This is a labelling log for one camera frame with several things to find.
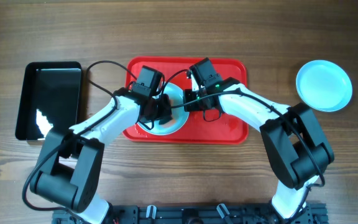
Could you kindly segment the light blue plate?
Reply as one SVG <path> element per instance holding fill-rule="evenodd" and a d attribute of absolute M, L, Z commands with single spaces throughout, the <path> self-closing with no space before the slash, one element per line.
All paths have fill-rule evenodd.
<path fill-rule="evenodd" d="M 183 103 L 183 90 L 179 86 L 176 86 L 173 83 L 169 83 L 165 88 L 164 93 L 169 96 L 171 105 L 175 106 Z M 148 130 L 143 124 L 139 124 L 139 126 L 147 133 L 158 136 L 172 134 L 178 131 L 186 123 L 189 117 L 189 112 L 186 112 L 183 107 L 174 108 L 172 109 L 172 115 L 175 119 L 175 123 L 171 126 L 160 125 L 158 121 L 154 122 L 154 127 L 151 130 Z"/>
<path fill-rule="evenodd" d="M 352 98 L 352 83 L 348 74 L 327 60 L 304 64 L 296 75 L 295 85 L 299 97 L 318 111 L 339 111 Z"/>

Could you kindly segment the light blue plate back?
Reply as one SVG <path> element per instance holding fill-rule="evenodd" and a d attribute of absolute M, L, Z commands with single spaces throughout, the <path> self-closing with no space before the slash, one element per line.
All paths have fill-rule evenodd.
<path fill-rule="evenodd" d="M 352 98 L 352 83 L 348 74 L 327 60 L 304 64 L 296 75 L 295 85 L 299 97 L 318 111 L 339 111 Z"/>

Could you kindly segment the orange sponge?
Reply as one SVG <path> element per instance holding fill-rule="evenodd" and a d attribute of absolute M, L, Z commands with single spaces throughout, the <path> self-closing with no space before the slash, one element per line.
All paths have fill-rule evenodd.
<path fill-rule="evenodd" d="M 161 119 L 161 120 L 159 121 L 159 124 L 160 124 L 160 125 L 163 125 L 163 126 L 171 126 L 171 125 L 173 125 L 174 123 L 175 123 L 175 119 L 174 119 L 172 116 L 166 117 L 166 118 Z"/>

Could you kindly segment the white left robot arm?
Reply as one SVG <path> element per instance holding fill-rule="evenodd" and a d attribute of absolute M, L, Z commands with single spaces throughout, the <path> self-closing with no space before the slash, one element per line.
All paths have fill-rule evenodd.
<path fill-rule="evenodd" d="M 160 116 L 154 96 L 162 77 L 143 66 L 132 87 L 110 93 L 110 102 L 94 116 L 66 133 L 50 130 L 24 184 L 24 203 L 39 209 L 27 199 L 30 190 L 56 203 L 52 211 L 62 211 L 77 222 L 118 223 L 112 205 L 96 193 L 104 149 L 125 129 Z"/>

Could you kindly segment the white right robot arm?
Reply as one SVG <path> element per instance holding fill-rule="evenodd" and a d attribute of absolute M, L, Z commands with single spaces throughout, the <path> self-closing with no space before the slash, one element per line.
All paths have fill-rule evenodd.
<path fill-rule="evenodd" d="M 332 147 L 313 110 L 304 103 L 275 103 L 233 77 L 223 79 L 208 58 L 192 65 L 187 76 L 195 89 L 185 91 L 184 109 L 217 109 L 256 129 L 278 179 L 271 205 L 283 222 L 298 218 L 311 188 L 324 187 L 323 173 L 334 161 Z"/>

